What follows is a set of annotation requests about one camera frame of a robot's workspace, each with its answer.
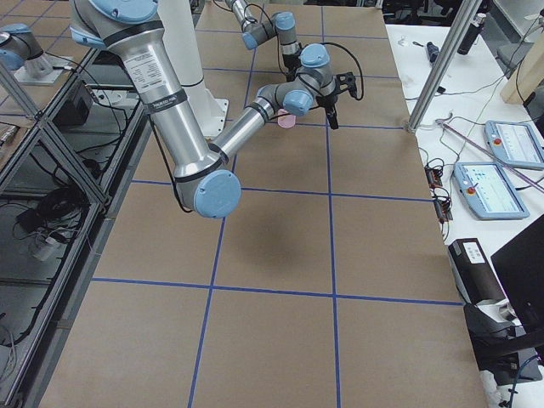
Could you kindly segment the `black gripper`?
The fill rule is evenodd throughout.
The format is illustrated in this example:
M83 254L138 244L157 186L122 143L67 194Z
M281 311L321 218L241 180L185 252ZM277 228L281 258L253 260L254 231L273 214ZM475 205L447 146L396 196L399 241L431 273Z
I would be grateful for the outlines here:
M338 96L348 92L349 96L355 98L355 75L352 71L336 74L332 77L331 83L316 97L319 107L326 111L326 119L331 129L338 129L336 103Z
M287 69L286 80L292 82L296 77L297 70L302 66L299 56L297 54L284 54L283 63Z

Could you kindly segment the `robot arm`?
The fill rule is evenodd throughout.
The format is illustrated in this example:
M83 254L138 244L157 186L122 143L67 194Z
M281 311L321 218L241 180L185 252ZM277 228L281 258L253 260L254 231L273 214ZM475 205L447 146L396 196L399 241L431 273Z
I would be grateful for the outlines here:
M275 38L278 42L277 59L282 58L283 64L278 63L280 72L285 75L288 82L292 82L298 69L302 66L300 54L303 46L298 41L296 31L296 21L290 11L282 11L269 16L262 6L247 3L242 0L224 1L228 10L233 13L241 26L241 37L248 50L254 50L258 46ZM260 9L265 17L263 22L259 22L251 13L250 7L254 6Z
M165 27L157 1L72 1L71 35L81 45L116 54L136 87L175 163L171 177L179 204L204 218L224 218L241 198L241 183L227 169L229 159L279 110L305 116L321 107L336 129L337 97L360 100L355 76L335 74L324 44L301 46L292 13L261 23L244 1L228 1L248 49L277 38L288 72L286 82L258 90L241 116L208 143L197 123L163 42Z

